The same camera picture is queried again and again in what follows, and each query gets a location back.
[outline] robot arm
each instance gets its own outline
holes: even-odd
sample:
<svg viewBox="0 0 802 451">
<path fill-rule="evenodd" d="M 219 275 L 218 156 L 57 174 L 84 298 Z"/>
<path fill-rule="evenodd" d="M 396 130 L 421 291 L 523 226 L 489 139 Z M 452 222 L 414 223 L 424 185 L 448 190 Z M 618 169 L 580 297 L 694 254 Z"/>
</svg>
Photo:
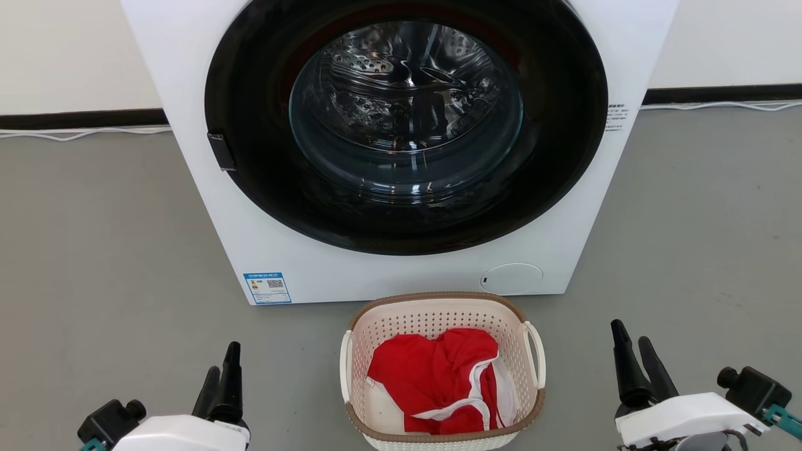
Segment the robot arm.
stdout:
<svg viewBox="0 0 802 451">
<path fill-rule="evenodd" d="M 250 430 L 242 420 L 240 344 L 229 345 L 222 376 L 218 367 L 209 369 L 192 415 L 145 416 L 138 400 L 125 408 L 109 401 L 78 429 L 82 451 L 245 451 Z"/>
<path fill-rule="evenodd" d="M 744 435 L 760 436 L 772 426 L 802 440 L 802 421 L 785 411 L 791 392 L 775 380 L 750 367 L 740 374 L 724 368 L 718 383 L 729 389 L 726 398 L 712 392 L 680 396 L 649 339 L 638 340 L 647 379 L 624 324 L 616 319 L 611 326 L 622 402 L 615 420 L 624 442 L 619 449 L 722 451 L 732 435 L 747 451 Z"/>
</svg>

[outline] clothes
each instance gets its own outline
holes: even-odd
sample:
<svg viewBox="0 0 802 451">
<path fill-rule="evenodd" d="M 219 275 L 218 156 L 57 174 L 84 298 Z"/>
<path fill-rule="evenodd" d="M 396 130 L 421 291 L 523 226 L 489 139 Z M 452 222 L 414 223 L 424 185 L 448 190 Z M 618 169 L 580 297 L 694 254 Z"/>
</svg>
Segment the clothes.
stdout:
<svg viewBox="0 0 802 451">
<path fill-rule="evenodd" d="M 451 329 L 436 339 L 397 335 L 379 345 L 368 383 L 398 405 L 408 433 L 455 434 L 512 424 L 512 375 L 486 331 Z"/>
</svg>

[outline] front-loading washing machine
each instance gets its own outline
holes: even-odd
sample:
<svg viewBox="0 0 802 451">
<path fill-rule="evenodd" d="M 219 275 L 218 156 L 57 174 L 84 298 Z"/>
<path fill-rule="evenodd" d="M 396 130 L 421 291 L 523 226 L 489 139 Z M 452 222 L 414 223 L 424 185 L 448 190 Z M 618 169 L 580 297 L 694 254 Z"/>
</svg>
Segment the front-loading washing machine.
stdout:
<svg viewBox="0 0 802 451">
<path fill-rule="evenodd" d="M 123 0 L 252 304 L 565 292 L 678 0 Z"/>
</svg>

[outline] black door rim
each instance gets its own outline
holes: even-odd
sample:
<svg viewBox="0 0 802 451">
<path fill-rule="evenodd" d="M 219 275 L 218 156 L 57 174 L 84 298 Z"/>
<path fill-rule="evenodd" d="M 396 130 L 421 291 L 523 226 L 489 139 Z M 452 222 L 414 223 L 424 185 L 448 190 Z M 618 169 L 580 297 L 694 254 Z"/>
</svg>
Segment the black door rim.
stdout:
<svg viewBox="0 0 802 451">
<path fill-rule="evenodd" d="M 287 3 L 254 0 L 237 16 L 213 57 L 205 110 L 210 134 L 225 141 L 226 156 L 233 161 L 232 180 L 291 229 L 372 254 L 462 250 L 541 216 L 571 190 L 593 159 L 606 122 L 604 67 L 593 40 L 561 2 Z M 516 144 L 530 149 L 518 160 L 505 161 L 499 175 L 471 193 L 489 199 L 489 206 L 454 225 L 438 225 L 425 214 L 397 206 L 382 211 L 332 193 L 330 182 L 303 160 L 290 130 L 290 93 L 306 61 L 354 28 L 400 20 L 453 27 L 490 47 L 516 73 L 532 121 L 530 141 L 521 136 Z M 447 217 L 444 210 L 426 214 Z M 406 224 L 412 230 L 404 230 Z"/>
</svg>

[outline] gray floor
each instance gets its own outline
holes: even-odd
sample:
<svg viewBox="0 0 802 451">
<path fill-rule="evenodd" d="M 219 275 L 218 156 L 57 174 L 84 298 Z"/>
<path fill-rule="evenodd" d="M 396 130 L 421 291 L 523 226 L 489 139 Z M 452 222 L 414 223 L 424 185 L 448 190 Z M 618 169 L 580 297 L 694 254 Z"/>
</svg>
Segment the gray floor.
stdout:
<svg viewBox="0 0 802 451">
<path fill-rule="evenodd" d="M 752 365 L 802 396 L 800 124 L 802 108 L 639 117 L 568 293 L 516 299 L 549 398 L 508 449 L 614 449 L 616 317 L 680 392 Z M 188 412 L 234 339 L 251 449 L 369 449 L 337 376 L 361 306 L 249 306 L 170 135 L 0 140 L 4 449 L 78 449 L 111 398 Z M 776 431 L 751 443 L 798 449 Z"/>
</svg>

